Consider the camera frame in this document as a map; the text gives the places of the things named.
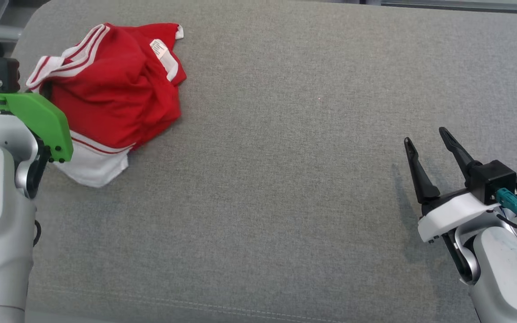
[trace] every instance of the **clothing label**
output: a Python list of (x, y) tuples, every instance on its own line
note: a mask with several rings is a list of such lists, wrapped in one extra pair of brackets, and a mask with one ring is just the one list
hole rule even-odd
[(159, 60), (161, 60), (162, 56), (165, 55), (165, 53), (169, 50), (165, 43), (160, 39), (153, 39), (153, 41), (150, 43), (150, 46)]

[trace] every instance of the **cable connector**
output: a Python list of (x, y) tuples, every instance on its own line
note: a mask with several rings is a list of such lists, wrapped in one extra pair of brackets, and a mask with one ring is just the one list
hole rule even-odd
[(500, 188), (496, 192), (496, 201), (511, 210), (517, 217), (517, 196), (506, 188)]

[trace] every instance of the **green bracket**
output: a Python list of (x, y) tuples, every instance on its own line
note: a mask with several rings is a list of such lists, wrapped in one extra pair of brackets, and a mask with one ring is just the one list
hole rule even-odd
[(65, 114), (41, 94), (0, 93), (0, 110), (8, 111), (51, 148), (54, 160), (69, 162), (73, 142)]

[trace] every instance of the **gray fabric surface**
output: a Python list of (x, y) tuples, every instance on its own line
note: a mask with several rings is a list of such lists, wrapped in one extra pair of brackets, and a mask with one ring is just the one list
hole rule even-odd
[(29, 308), (120, 322), (474, 323), (423, 244), (403, 149), (443, 192), (437, 133), (517, 170), (517, 15), (296, 2), (61, 0), (27, 76), (91, 27), (177, 22), (183, 116), (101, 189), (49, 167)]

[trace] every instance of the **red fabric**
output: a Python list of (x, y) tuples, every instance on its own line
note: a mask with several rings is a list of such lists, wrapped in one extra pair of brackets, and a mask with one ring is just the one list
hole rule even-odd
[[(178, 84), (186, 75), (171, 51), (179, 25), (105, 25), (109, 31), (92, 64), (74, 76), (47, 79), (51, 102), (65, 113), (72, 131), (107, 147), (137, 149), (181, 115)], [(150, 47), (153, 39), (164, 42), (179, 64), (172, 81)]]

